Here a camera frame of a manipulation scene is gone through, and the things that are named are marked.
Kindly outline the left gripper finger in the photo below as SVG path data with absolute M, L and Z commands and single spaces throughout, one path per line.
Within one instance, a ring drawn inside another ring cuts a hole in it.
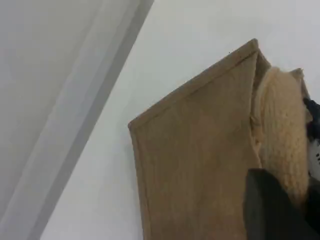
M 245 179 L 245 229 L 248 240 L 318 240 L 320 225 L 307 221 L 279 181 L 264 169 L 251 168 Z
M 320 224 L 320 181 L 309 178 L 306 219 L 310 225 Z

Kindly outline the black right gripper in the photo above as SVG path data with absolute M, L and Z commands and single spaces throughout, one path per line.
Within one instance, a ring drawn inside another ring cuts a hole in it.
M 304 98 L 303 103 L 311 115 L 306 124 L 308 144 L 308 165 L 312 177 L 320 176 L 320 105 L 314 100 Z

